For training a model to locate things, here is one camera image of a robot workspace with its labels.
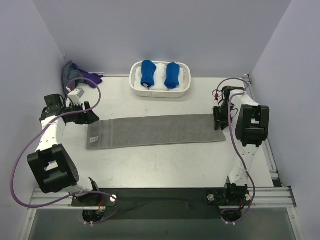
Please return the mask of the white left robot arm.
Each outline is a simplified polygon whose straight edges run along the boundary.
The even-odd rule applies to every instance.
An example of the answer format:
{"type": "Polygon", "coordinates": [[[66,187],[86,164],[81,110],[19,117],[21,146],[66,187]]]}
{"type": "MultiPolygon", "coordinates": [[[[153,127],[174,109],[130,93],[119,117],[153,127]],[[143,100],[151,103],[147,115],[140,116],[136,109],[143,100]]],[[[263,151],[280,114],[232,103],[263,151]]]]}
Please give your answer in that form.
{"type": "Polygon", "coordinates": [[[64,130],[68,123],[90,125],[99,117],[90,110],[89,102],[81,101],[81,95],[72,91],[66,101],[61,95],[44,97],[46,107],[42,110],[40,123],[45,132],[34,153],[27,156],[27,162],[43,193],[66,191],[76,193],[90,206],[101,201],[96,182],[90,177],[81,177],[75,163],[62,145],[64,130]]]}

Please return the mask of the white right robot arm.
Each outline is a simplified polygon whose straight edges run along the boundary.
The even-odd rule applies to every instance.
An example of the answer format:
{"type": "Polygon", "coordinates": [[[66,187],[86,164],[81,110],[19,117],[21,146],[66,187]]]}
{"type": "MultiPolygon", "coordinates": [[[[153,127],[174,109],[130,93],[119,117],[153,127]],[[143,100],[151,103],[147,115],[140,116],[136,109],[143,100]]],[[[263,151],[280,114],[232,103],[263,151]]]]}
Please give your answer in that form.
{"type": "Polygon", "coordinates": [[[215,95],[220,106],[213,108],[214,129],[229,129],[236,159],[220,199],[227,205],[248,202],[250,169],[254,157],[267,139],[270,108],[255,102],[243,87],[225,86],[215,95]]]}

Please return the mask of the grey towel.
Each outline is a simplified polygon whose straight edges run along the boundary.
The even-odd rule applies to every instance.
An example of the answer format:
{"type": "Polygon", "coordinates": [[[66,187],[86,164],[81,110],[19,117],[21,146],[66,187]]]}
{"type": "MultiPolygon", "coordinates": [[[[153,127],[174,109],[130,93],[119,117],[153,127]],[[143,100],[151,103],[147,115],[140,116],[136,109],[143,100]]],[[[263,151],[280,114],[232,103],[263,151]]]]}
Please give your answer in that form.
{"type": "Polygon", "coordinates": [[[106,150],[144,146],[224,142],[212,114],[163,115],[100,120],[88,126],[86,148],[106,150]]]}

